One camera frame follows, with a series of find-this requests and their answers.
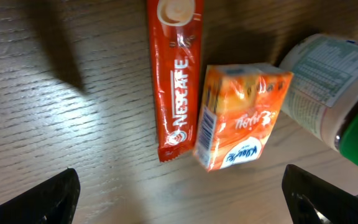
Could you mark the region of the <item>red white packet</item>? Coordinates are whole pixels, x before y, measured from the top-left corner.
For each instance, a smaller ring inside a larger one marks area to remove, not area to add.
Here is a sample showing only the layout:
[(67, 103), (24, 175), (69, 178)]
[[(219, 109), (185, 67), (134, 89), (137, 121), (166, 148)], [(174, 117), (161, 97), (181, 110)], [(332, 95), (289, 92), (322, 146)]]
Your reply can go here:
[(148, 0), (158, 158), (193, 148), (200, 88), (202, 0)]

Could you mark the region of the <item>green lid jar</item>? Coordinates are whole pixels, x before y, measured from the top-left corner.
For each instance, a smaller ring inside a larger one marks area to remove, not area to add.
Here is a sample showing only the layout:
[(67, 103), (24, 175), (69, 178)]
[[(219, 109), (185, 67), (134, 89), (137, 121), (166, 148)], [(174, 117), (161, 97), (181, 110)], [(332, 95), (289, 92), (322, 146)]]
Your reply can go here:
[(279, 67), (294, 74), (283, 112), (358, 166), (358, 40), (313, 34)]

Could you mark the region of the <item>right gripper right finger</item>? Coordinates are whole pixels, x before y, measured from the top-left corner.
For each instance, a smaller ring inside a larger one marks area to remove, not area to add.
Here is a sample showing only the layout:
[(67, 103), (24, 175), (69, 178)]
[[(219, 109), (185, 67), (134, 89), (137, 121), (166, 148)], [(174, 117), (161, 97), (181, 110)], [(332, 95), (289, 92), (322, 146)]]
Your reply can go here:
[(318, 212), (331, 223), (358, 223), (358, 198), (335, 185), (289, 164), (282, 190), (293, 223), (321, 223)]

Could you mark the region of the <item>orange juice carton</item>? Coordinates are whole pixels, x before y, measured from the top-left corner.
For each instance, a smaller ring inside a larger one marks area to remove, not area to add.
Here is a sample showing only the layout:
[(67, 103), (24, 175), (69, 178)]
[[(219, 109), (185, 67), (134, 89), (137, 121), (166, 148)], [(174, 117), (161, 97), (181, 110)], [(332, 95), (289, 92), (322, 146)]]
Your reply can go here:
[(269, 63), (208, 65), (194, 155), (208, 171), (257, 160), (293, 73)]

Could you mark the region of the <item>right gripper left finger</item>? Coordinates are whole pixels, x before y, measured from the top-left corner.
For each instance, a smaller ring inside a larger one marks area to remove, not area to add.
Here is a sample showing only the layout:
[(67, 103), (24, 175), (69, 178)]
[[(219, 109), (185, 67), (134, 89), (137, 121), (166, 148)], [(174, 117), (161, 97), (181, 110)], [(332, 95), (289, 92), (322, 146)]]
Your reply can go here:
[(76, 170), (68, 168), (0, 205), (3, 223), (71, 224), (80, 196)]

